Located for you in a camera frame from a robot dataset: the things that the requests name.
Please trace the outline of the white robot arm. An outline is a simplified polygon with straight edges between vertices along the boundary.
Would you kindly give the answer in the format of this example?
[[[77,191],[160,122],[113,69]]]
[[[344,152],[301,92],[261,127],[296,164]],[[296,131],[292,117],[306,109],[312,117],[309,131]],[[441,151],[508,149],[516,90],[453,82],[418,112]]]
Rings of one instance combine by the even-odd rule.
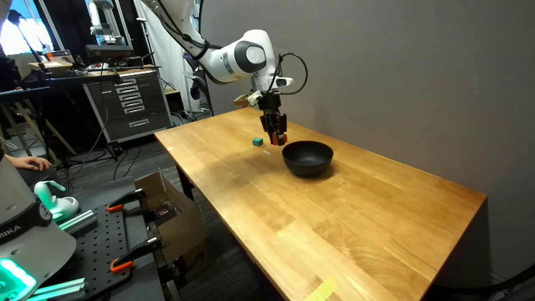
[[[279,110],[279,87],[291,79],[279,74],[271,37],[266,30],[247,30],[235,42],[210,45],[192,24],[194,0],[142,0],[159,18],[165,32],[205,70],[217,84],[249,79],[252,92],[247,105],[262,110],[261,124],[272,146],[287,141],[287,119]]]

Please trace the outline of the person hand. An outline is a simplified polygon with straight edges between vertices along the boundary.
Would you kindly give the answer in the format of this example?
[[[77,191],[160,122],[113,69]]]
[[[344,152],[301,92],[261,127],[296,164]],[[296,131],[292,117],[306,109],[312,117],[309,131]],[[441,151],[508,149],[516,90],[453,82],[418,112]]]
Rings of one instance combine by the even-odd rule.
[[[42,172],[52,167],[52,164],[43,157],[11,157],[11,164],[18,169],[36,171],[36,172]]]

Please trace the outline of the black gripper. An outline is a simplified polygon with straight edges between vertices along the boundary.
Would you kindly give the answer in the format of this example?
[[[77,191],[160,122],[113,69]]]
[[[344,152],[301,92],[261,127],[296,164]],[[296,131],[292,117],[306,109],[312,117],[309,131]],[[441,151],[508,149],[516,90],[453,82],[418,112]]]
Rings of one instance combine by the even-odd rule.
[[[279,110],[281,97],[277,94],[266,92],[261,95],[257,107],[262,110],[261,124],[269,134],[271,144],[277,144],[276,134],[281,134],[281,146],[287,144],[287,119]]]

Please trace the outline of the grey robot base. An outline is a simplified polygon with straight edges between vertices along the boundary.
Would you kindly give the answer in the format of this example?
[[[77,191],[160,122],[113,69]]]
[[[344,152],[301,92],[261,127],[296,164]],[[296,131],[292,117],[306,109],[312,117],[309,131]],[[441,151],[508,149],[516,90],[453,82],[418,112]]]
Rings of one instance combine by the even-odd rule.
[[[13,164],[0,161],[0,301],[26,301],[72,258],[63,233]]]

